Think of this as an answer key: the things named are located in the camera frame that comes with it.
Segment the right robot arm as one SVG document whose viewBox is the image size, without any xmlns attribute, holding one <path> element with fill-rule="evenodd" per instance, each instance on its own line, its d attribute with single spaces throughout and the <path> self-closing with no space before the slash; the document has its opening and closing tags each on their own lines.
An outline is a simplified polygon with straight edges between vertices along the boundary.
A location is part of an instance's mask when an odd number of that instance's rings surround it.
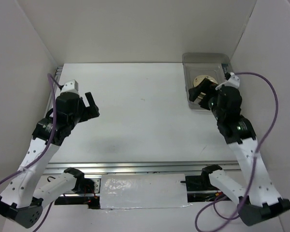
<svg viewBox="0 0 290 232">
<path fill-rule="evenodd" d="M 201 185 L 205 189 L 216 187 L 237 207 L 244 224 L 252 226 L 277 217 L 290 210 L 290 201 L 282 198 L 273 185 L 259 152 L 260 142 L 250 121 L 241 114 L 240 80 L 232 75 L 218 85 L 204 78 L 189 89 L 189 100 L 201 98 L 201 108 L 212 112 L 217 128 L 226 144 L 235 154 L 247 183 L 244 188 L 230 178 L 218 165 L 203 168 Z"/>
</svg>

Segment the cream plate with flowers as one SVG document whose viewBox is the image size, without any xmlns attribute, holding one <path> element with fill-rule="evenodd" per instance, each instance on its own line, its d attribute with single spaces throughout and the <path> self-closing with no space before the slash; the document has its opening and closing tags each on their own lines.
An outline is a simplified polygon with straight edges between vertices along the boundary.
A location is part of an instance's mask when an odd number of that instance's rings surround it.
<svg viewBox="0 0 290 232">
<path fill-rule="evenodd" d="M 195 77 L 195 79 L 193 80 L 193 86 L 197 87 L 204 79 L 208 79 L 211 82 L 218 84 L 216 79 L 209 76 L 209 75 L 199 75 L 199 76 Z"/>
</svg>

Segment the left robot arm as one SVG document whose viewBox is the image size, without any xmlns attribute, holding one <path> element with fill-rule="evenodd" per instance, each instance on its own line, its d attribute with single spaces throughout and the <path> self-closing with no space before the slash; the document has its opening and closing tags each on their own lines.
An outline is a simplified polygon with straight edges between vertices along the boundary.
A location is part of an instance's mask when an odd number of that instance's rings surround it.
<svg viewBox="0 0 290 232">
<path fill-rule="evenodd" d="M 37 123 L 16 175 L 8 178 L 10 183 L 0 194 L 0 215 L 28 229 L 39 220 L 43 209 L 60 195 L 68 191 L 94 192 L 96 183 L 72 167 L 43 187 L 37 187 L 49 161 L 75 126 L 100 115 L 92 94 L 87 92 L 85 97 L 88 106 L 73 92 L 61 93 L 54 99 L 55 106 Z"/>
</svg>

